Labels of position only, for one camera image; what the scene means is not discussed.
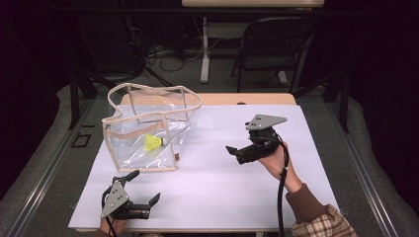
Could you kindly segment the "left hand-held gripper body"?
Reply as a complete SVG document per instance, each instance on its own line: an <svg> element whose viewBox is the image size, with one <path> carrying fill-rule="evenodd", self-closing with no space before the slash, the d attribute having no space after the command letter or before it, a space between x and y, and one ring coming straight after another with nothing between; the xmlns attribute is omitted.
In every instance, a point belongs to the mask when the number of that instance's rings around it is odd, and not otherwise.
<svg viewBox="0 0 419 237"><path fill-rule="evenodd" d="M126 179L114 179L112 185L105 190L102 200L100 217L112 217L114 220L148 219L150 206L134 204L125 189Z"/></svg>

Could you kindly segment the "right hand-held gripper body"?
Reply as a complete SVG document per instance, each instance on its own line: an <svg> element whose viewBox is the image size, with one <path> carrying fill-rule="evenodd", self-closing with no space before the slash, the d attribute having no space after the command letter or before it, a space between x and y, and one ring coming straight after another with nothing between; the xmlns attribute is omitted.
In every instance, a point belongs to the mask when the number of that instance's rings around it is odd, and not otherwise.
<svg viewBox="0 0 419 237"><path fill-rule="evenodd" d="M280 136L273 129L274 125L285 122L283 117L256 115L246 123L251 145L235 151L239 164L254 162L273 154L283 143Z"/></svg>

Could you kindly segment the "clear bag with beige trim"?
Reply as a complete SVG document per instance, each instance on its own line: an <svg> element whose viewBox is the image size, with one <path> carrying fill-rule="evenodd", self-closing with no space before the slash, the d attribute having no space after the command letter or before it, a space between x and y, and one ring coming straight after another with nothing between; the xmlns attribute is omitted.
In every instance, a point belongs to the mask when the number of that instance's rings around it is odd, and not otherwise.
<svg viewBox="0 0 419 237"><path fill-rule="evenodd" d="M149 87L123 83L108 93L110 115L102 119L104 140L121 172L172 171L194 127L201 97L184 86ZM151 151L144 136L164 139Z"/></svg>

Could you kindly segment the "yellow shuttlecock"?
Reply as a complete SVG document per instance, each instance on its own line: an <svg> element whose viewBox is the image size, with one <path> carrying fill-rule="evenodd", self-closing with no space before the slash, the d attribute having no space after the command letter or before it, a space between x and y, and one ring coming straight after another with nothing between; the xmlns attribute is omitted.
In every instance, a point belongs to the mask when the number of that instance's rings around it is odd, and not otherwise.
<svg viewBox="0 0 419 237"><path fill-rule="evenodd" d="M157 137L151 134L146 134L144 136L144 149L146 151L151 151L156 149L164 144L164 139Z"/></svg>

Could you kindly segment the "person's right hand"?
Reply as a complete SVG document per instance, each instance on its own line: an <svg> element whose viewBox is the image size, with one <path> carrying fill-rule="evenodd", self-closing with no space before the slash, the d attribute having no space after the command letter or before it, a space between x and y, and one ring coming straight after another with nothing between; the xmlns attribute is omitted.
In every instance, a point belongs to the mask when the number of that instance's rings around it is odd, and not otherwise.
<svg viewBox="0 0 419 237"><path fill-rule="evenodd" d="M302 187L302 181L293 168L291 156L288 155L288 145L285 142L280 145L273 154L259 159L259 162L278 180L284 173L285 164L288 164L287 176L285 179L286 190L292 194Z"/></svg>

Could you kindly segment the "person's left hand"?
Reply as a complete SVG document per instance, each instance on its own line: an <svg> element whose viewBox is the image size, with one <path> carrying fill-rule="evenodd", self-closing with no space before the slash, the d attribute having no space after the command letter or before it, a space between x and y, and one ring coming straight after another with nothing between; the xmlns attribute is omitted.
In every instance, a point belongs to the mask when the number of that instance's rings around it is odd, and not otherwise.
<svg viewBox="0 0 419 237"><path fill-rule="evenodd" d="M106 217L101 220L100 228L95 232L96 237L114 237L120 236L127 225L126 220L113 220L112 217Z"/></svg>

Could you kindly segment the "black metal stand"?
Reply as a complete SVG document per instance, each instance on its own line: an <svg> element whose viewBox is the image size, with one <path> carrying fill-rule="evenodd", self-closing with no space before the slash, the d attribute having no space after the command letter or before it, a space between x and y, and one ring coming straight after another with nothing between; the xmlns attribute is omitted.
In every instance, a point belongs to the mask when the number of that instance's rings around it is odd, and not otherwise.
<svg viewBox="0 0 419 237"><path fill-rule="evenodd" d="M94 86L95 74L90 69L75 70L70 78L70 102L71 102L71 123L72 129L80 118L79 92L87 99L95 99L98 92Z"/></svg>
<svg viewBox="0 0 419 237"><path fill-rule="evenodd" d="M295 98L299 98L306 93L312 91L314 88L322 83L328 82L323 93L324 102L333 102L337 95L340 95L339 105L339 124L343 130L348 133L348 104L349 104L349 90L350 90L350 66L342 66L337 71L332 71L324 77L316 79L307 86L297 89L293 92Z"/></svg>

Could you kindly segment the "black folding chair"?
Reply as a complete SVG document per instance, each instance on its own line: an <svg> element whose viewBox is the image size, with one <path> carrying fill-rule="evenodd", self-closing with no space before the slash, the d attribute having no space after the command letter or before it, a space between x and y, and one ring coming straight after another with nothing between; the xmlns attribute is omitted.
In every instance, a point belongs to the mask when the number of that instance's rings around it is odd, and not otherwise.
<svg viewBox="0 0 419 237"><path fill-rule="evenodd" d="M291 71L291 93L304 46L314 31L315 23L307 18L267 17L248 25L231 72L238 71L237 92L241 91L243 71Z"/></svg>

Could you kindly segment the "white desk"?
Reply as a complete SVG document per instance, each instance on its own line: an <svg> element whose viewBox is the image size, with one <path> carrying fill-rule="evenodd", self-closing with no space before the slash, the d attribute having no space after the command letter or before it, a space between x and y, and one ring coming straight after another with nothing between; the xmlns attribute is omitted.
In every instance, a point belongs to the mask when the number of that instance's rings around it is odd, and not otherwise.
<svg viewBox="0 0 419 237"><path fill-rule="evenodd" d="M193 10L214 8L321 8L325 0L182 0L182 6ZM201 82L206 84L210 79L210 45L209 39L239 39L245 28L244 23L215 23L203 17L203 61Z"/></svg>

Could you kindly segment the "black floor socket frame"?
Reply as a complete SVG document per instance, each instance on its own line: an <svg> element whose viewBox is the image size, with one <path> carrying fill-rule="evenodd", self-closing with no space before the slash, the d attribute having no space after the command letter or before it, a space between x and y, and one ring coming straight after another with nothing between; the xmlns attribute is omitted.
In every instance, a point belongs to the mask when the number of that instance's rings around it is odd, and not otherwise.
<svg viewBox="0 0 419 237"><path fill-rule="evenodd" d="M73 140L72 148L86 148L91 139L91 134L79 132Z"/></svg>

